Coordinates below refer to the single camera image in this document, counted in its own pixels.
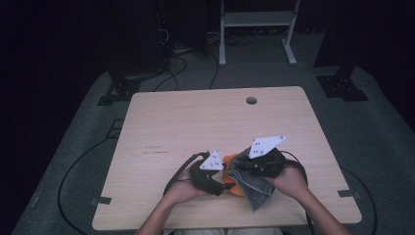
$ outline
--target cable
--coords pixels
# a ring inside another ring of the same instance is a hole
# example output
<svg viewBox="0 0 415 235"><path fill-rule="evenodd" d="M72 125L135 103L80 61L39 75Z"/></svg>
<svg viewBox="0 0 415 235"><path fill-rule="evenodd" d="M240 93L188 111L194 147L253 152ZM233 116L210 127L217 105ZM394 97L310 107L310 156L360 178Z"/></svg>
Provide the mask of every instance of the cable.
<svg viewBox="0 0 415 235"><path fill-rule="evenodd" d="M187 62L186 62L186 60L184 60L184 59L182 59L182 58L180 58L180 57L174 57L174 58L175 58L175 59L179 59L179 60L181 60L181 61L184 63L184 67L183 67L183 69L182 69L182 70L180 70L178 73L173 74L173 75L169 76L168 78L166 78L165 80L163 80L162 82L160 82L160 83L159 83L159 85L157 85L157 86L156 86L156 88L153 90L153 92L157 91L157 89L159 89L159 87L160 87L160 86L162 86L162 85L163 85L165 82L167 82L168 80L170 80L170 79L172 79L172 78L176 79L175 77L176 77L178 74L180 74L181 72L183 72L184 70L186 70L186 68L187 68Z"/></svg>
<svg viewBox="0 0 415 235"><path fill-rule="evenodd" d="M79 156L77 158L77 160L70 166L70 168L67 170L67 172L65 173L64 178L61 181L61 184L59 185L59 190L58 190L58 209L59 209L59 213L61 214L62 218L64 219L64 221L70 226L72 227L74 230L76 230L78 233L82 234L82 235L87 235L86 232L82 231L82 229L76 227L76 225L74 225L72 222L70 222L70 220L67 218L67 216L65 215L64 209L62 208L62 203L61 203L61 192L62 192L62 188L64 186L64 183L69 175L69 173L72 171L73 167L83 158L85 157L89 152L91 152L92 150L94 150L95 148L97 148L98 146L102 145L103 143L105 143L107 140L110 139L114 139L116 136L119 136L119 133L116 133L114 135L111 135L110 137L106 137L104 140L98 142L97 144L93 145L91 148L89 148L88 150L86 150L81 156Z"/></svg>
<svg viewBox="0 0 415 235"><path fill-rule="evenodd" d="M219 72L219 62L217 61L216 57L211 52L208 52L208 53L214 58L214 61L216 63L216 71L214 72L213 79L211 80L210 86L208 88L208 89L211 89L212 86L213 86L214 81L216 80L217 73Z"/></svg>
<svg viewBox="0 0 415 235"><path fill-rule="evenodd" d="M375 200L373 199L373 196L369 191L369 188L363 183L363 181L355 173L351 172L350 170L346 169L345 167L343 167L341 165L339 165L339 167L340 167L340 169L346 171L347 173L351 174L355 179L357 179L357 181L359 181L361 186L365 189L365 191L366 191L366 193L369 197L370 203L372 204L372 208L373 208L374 221L373 221L373 228L372 228L372 233L371 234L375 235L376 231L378 229L378 210L377 210L376 205L375 205Z"/></svg>

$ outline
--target wooden table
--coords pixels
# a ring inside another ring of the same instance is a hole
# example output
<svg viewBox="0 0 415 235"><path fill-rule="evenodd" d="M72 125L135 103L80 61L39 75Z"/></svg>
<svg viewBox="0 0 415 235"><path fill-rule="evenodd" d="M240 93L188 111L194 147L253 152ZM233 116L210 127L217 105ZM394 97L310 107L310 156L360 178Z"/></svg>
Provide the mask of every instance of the wooden table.
<svg viewBox="0 0 415 235"><path fill-rule="evenodd" d="M257 103L250 105L247 98ZM255 137L285 135L279 150L304 165L311 191L342 223L361 213L320 124L300 87L138 93L122 128L93 220L97 230L138 228L161 198L165 184L193 154L221 156L250 147ZM220 180L221 172L216 176ZM304 210L277 190L255 213L245 198L225 192L178 205L165 228L258 227L306 224Z"/></svg>

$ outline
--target person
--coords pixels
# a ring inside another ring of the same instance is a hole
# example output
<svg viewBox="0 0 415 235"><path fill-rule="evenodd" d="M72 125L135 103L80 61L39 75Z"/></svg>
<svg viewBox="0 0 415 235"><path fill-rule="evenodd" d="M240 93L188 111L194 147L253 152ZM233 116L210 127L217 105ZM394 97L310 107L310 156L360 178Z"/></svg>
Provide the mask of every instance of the person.
<svg viewBox="0 0 415 235"><path fill-rule="evenodd" d="M177 179L135 235L160 235L174 206L188 202L195 197L208 195L207 192L197 189L189 180L186 180L189 179L189 167L183 170ZM276 178L263 177L263 179L281 193L295 199L305 209L322 234L351 234L312 194L297 168L286 166Z"/></svg>

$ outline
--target hand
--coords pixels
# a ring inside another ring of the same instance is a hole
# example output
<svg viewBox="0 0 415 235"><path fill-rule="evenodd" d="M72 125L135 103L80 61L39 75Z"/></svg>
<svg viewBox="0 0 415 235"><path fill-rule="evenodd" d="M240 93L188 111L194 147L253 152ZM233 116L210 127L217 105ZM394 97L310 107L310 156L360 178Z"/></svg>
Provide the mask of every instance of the hand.
<svg viewBox="0 0 415 235"><path fill-rule="evenodd" d="M192 167L192 165L193 164L183 170L183 172L177 177L176 182L171 185L162 197L164 200L168 200L171 204L180 204L195 197L209 195L209 193L193 186L189 174L189 168Z"/></svg>
<svg viewBox="0 0 415 235"><path fill-rule="evenodd" d="M292 197L296 200L305 193L309 193L308 186L305 183L301 172L292 166L286 166L284 170L275 178L262 177L268 183L272 184L281 193Z"/></svg>

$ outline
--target black cable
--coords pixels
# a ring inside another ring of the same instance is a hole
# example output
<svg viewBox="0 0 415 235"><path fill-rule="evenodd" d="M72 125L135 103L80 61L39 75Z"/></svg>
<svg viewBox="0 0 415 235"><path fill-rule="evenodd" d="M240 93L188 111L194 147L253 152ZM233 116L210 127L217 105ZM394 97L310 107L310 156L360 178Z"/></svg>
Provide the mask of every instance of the black cable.
<svg viewBox="0 0 415 235"><path fill-rule="evenodd" d="M353 172L351 172L350 170L346 169L345 167L339 165L340 169L346 171L347 173L351 174L355 179L357 179L357 181L359 181L359 183L361 184L361 186L364 188L364 190L366 191L370 203L372 204L372 208L373 208L373 216L374 216L374 221L373 221L373 228L372 228L372 235L376 234L376 231L378 229L378 210L376 208L375 205L375 200L373 199L372 194L369 191L369 188L363 183L363 181Z"/></svg>
<svg viewBox="0 0 415 235"><path fill-rule="evenodd" d="M284 164L293 165L294 167L296 167L301 172L301 175L302 175L302 177L305 180L305 184L308 186L307 174L305 172L304 166L302 166L302 164L300 163L299 159L296 156L294 156L294 154L292 154L290 152L287 152L287 151L280 151L280 153L288 154L291 157L293 157L293 158L296 159L297 163L294 162L294 161L291 161L291 160L289 160L288 162L287 162L287 160L285 160ZM308 215L307 212L305 212L305 218L307 220L308 229L310 230L311 235L315 235L314 225L312 223L311 217Z"/></svg>
<svg viewBox="0 0 415 235"><path fill-rule="evenodd" d="M168 80L175 78L178 74L180 74L181 72L183 72L184 70L186 70L187 68L187 62L186 60L180 58L180 57L174 57L175 59L179 59L184 63L184 67L182 70L180 70L178 73L171 75L170 77L166 78L165 80L163 80L162 82L159 83L159 85L156 86L156 88L153 90L153 92L157 91L157 89L159 89L160 86L162 86L165 82L167 82Z"/></svg>
<svg viewBox="0 0 415 235"><path fill-rule="evenodd" d="M210 86L208 88L208 89L211 89L214 84L214 81L216 80L217 73L219 72L219 62L217 61L216 57L211 52L208 52L208 53L214 58L214 61L216 63L216 71L214 72L213 79L211 80Z"/></svg>
<svg viewBox="0 0 415 235"><path fill-rule="evenodd" d="M82 235L87 235L86 232L82 231L82 229L76 227L72 222L70 222L70 220L67 218L67 216L65 215L64 209L62 208L62 203L61 203L61 192L62 192L62 188L64 186L64 183L69 175L69 173L72 171L73 167L83 158L85 157L89 152L91 152L92 150L94 150L95 148L97 148L98 146L102 145L103 143L105 143L107 140L110 139L114 139L116 136L119 136L119 133L116 133L114 135L111 135L110 137L106 137L104 140L98 142L97 144L93 145L91 148L89 148L88 150L86 150L81 156L79 156L77 158L77 160L70 166L70 168L67 170L67 172L65 173L64 178L61 181L61 184L59 185L59 190L58 190L58 209L59 209L59 213L61 214L62 218L64 219L64 221L70 226L72 227L74 230L76 230L78 233L82 234Z"/></svg>

